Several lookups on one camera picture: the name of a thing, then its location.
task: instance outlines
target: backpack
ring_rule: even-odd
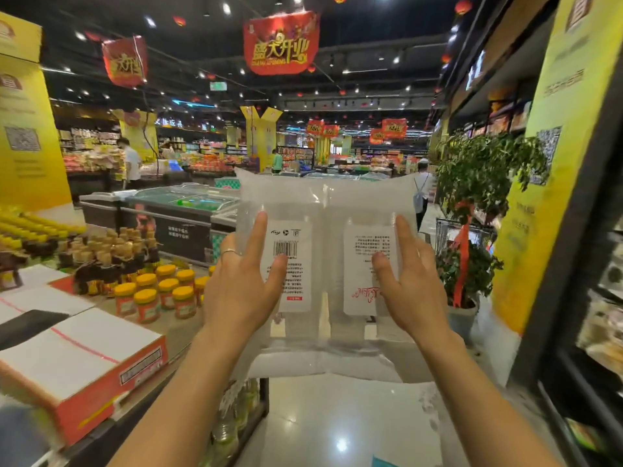
[[[416,194],[413,195],[413,207],[416,209],[416,213],[421,213],[422,211],[424,211],[424,200],[427,199],[426,195],[424,194],[424,186],[426,185],[426,181],[428,181],[430,176],[430,174],[426,175],[426,179],[422,185],[422,188],[417,186],[417,180],[415,179],[415,177],[413,178],[417,189]]]

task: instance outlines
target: left hand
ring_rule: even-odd
[[[219,259],[204,291],[204,329],[217,344],[234,344],[242,349],[269,318],[281,298],[288,257],[278,255],[264,282],[260,262],[268,216],[261,211],[255,218],[244,256],[223,252],[236,248],[236,233],[221,243]]]

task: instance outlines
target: red ribbon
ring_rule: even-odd
[[[461,306],[463,300],[463,286],[465,285],[465,280],[467,280],[467,267],[469,266],[469,225],[471,224],[471,214],[473,213],[473,204],[464,201],[457,203],[457,208],[468,206],[470,208],[470,213],[467,217],[467,223],[461,227],[454,243],[452,243],[452,248],[458,247],[461,258],[457,284],[454,287],[454,298],[452,300],[452,306],[457,308]]]

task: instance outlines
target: green shirt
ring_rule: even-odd
[[[284,158],[281,154],[273,154],[273,169],[280,171],[284,166]]]

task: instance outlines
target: yellow lid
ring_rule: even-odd
[[[173,299],[185,300],[187,298],[194,298],[194,291],[189,286],[180,286],[173,290]]]
[[[115,287],[115,296],[131,296],[136,291],[136,283],[122,283]]]
[[[174,288],[177,288],[178,285],[179,280],[177,280],[176,278],[168,278],[158,284],[158,289],[160,291],[171,291]]]
[[[134,301],[139,305],[144,305],[156,299],[158,292],[153,288],[146,288],[145,290],[137,291],[134,294]]]
[[[175,275],[175,277],[180,282],[188,282],[190,280],[194,280],[194,270],[191,270],[191,269],[180,270],[177,273],[177,275]]]
[[[136,284],[138,286],[149,286],[156,283],[156,274],[154,273],[144,273],[136,277]]]
[[[173,264],[159,265],[156,268],[156,275],[159,275],[160,277],[164,275],[173,275],[176,268],[177,267]]]
[[[195,287],[204,288],[207,285],[207,281],[210,280],[210,277],[206,275],[205,277],[197,277],[195,279]]]

